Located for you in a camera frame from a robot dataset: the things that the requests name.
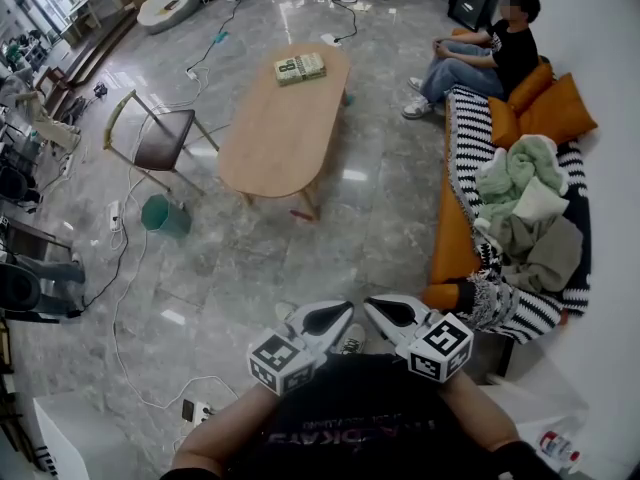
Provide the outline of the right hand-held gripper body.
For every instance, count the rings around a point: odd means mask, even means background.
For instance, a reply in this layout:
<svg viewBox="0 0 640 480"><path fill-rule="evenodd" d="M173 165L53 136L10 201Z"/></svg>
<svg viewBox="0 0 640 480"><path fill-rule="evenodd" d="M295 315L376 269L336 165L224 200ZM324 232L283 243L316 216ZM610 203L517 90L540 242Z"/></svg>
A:
<svg viewBox="0 0 640 480"><path fill-rule="evenodd" d="M394 303L390 316L398 331L395 353L410 372L446 382L469 361L473 332L455 315Z"/></svg>

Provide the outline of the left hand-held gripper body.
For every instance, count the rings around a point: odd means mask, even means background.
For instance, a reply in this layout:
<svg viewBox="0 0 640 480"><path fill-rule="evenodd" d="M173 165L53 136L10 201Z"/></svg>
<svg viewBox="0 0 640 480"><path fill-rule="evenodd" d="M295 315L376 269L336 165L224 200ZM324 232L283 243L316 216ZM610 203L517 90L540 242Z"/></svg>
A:
<svg viewBox="0 0 640 480"><path fill-rule="evenodd" d="M300 318L298 309L263 331L247 351L251 376L278 396L308 383L327 360L322 345L329 318Z"/></svg>

